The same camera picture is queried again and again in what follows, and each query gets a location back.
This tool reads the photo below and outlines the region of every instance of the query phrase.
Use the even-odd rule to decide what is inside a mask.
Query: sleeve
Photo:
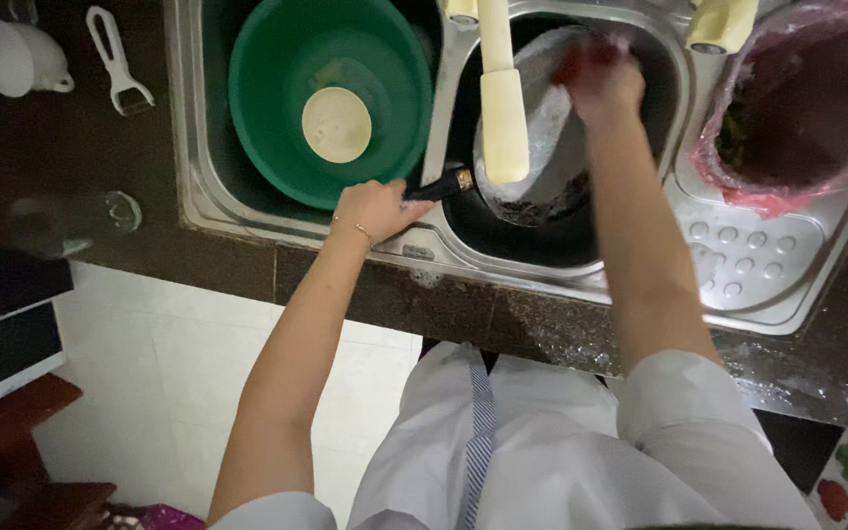
[[[735,524],[820,528],[731,375],[702,355],[667,350],[640,361],[620,396],[617,433]]]
[[[333,511],[302,491],[285,491],[254,499],[228,512],[213,530],[336,530]]]

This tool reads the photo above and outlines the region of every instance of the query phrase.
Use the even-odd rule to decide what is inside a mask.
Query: black pan handle
[[[453,197],[458,193],[469,191],[473,188],[473,174],[466,168],[457,168],[445,171],[443,175],[424,187],[414,191],[406,191],[406,201],[440,201]]]

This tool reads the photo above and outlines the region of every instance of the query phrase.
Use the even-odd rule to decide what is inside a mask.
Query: green bowl
[[[306,101],[327,87],[351,90],[371,115],[368,149],[345,164],[320,158],[302,134]],[[334,210],[344,187],[409,175],[427,144],[427,60],[388,0],[264,0],[235,42],[228,91],[254,166],[318,209]]]

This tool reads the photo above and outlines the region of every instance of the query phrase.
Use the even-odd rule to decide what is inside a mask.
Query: floor
[[[283,307],[77,262],[72,274],[54,302],[68,355],[55,373],[84,396],[34,433],[48,472],[204,518],[241,386]],[[316,496],[340,527],[420,343],[346,321],[313,425]]]

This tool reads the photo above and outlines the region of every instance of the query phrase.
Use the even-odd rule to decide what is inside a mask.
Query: sink
[[[583,26],[591,33],[620,32],[630,37],[631,49],[643,65],[648,90],[643,97],[642,120],[657,159],[672,142],[677,110],[684,101],[681,81],[670,51],[649,31],[631,24],[556,13],[531,13],[512,19],[514,53],[539,35],[558,27]],[[474,167],[473,143],[479,119],[479,79],[482,60],[477,46],[460,75],[447,160]],[[475,252],[498,259],[551,268],[587,268],[597,263],[593,211],[586,205],[564,219],[544,226],[525,227],[501,221],[476,192],[443,201],[450,231]]]
[[[442,174],[446,162],[472,164],[479,114],[479,33],[445,18],[437,0],[392,2],[430,57],[430,136],[422,161],[408,175],[410,185],[426,185]],[[768,0],[761,9],[781,2]],[[231,124],[229,57],[257,3],[165,3],[183,221],[231,237],[318,248],[329,234],[331,213],[301,205],[267,183],[248,160]],[[689,15],[684,0],[510,0],[516,51],[545,31],[566,25],[631,36],[647,81],[642,119],[659,169],[657,178],[687,239],[725,258],[715,281],[703,286],[706,320],[764,334],[790,334],[804,323],[848,241],[848,191],[821,198],[797,214],[761,222],[753,211],[726,206],[721,193],[702,182],[685,153],[709,110],[725,59],[685,50]],[[778,244],[788,238],[799,251],[778,256]],[[766,242],[752,246],[752,240]],[[499,222],[471,191],[443,201],[441,208],[402,234],[376,244],[371,259],[610,302],[589,208],[545,227],[524,228]],[[782,267],[777,279],[767,275],[775,270],[775,259]],[[743,268],[736,271],[739,262]]]
[[[196,175],[219,209],[242,223],[270,228],[279,220],[295,221],[297,226],[328,225],[332,212],[303,205],[281,193],[260,175],[248,159],[232,124],[228,106],[228,65],[235,39],[244,21],[259,0],[205,0],[190,2],[186,14],[201,23],[201,71],[195,82],[204,86],[193,97],[196,102],[198,127]],[[435,6],[415,0],[392,2],[412,22],[418,38],[427,49],[432,74],[436,75],[436,58],[440,56],[440,14]]]

